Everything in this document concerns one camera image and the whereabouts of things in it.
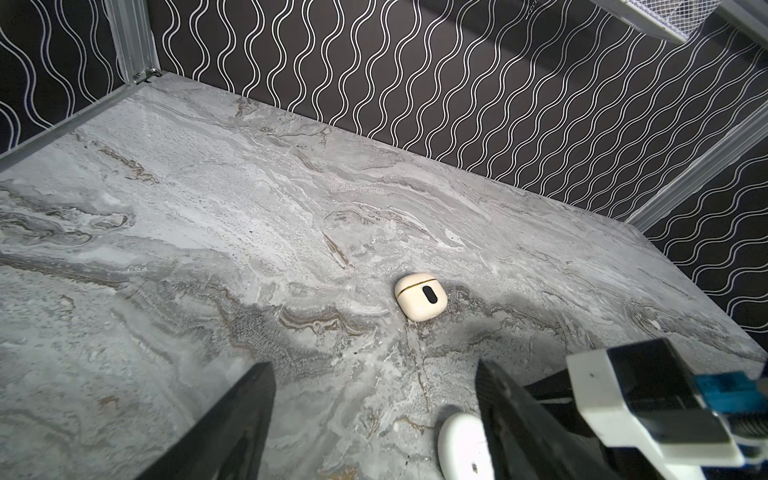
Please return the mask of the white round charging case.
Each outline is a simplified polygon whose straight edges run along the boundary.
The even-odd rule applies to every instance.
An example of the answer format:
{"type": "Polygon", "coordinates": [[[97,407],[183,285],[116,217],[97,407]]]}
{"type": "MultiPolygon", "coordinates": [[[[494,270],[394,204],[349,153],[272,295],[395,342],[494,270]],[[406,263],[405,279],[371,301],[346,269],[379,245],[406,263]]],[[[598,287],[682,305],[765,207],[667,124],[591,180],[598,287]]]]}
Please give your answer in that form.
{"type": "Polygon", "coordinates": [[[483,422],[474,414],[451,415],[440,428],[437,450],[446,480],[495,478],[483,422]]]}

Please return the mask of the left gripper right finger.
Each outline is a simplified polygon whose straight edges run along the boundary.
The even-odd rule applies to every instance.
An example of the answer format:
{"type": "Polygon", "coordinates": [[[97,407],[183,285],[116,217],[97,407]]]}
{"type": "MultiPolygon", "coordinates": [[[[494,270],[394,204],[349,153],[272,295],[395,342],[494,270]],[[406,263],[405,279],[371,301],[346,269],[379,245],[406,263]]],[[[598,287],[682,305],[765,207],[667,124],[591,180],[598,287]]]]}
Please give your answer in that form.
{"type": "Polygon", "coordinates": [[[477,364],[475,391],[496,479],[616,479],[497,363],[477,364]]]}

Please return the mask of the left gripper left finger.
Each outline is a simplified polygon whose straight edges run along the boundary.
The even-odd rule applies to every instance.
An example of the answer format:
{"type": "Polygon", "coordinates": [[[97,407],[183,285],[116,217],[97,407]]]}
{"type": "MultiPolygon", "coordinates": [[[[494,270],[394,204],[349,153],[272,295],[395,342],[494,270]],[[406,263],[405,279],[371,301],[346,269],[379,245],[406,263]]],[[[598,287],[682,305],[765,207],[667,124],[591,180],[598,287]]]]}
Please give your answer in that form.
{"type": "Polygon", "coordinates": [[[253,365],[141,479],[256,479],[272,418],[269,362],[253,365]]]}

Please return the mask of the beige earbud charging case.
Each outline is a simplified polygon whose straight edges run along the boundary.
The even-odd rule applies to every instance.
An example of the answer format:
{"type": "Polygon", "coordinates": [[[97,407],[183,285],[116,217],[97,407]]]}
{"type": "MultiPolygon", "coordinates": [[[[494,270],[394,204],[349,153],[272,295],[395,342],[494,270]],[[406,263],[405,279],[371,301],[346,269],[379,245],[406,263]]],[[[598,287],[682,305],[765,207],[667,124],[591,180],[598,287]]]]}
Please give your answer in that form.
{"type": "Polygon", "coordinates": [[[402,277],[394,287],[395,299],[411,321],[423,322],[442,314],[447,308],[447,294],[430,273],[413,273],[402,277]]]}

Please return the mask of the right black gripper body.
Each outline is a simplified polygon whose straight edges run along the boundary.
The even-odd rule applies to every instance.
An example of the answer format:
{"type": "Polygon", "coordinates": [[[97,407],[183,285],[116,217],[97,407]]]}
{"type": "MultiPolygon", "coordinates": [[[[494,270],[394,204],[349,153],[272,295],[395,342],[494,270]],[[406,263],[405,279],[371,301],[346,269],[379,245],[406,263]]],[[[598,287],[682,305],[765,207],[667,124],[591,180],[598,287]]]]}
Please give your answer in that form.
{"type": "Polygon", "coordinates": [[[525,386],[588,453],[609,467],[621,479],[659,479],[654,467],[636,449],[607,447],[578,412],[569,373],[566,369],[525,386]]]}

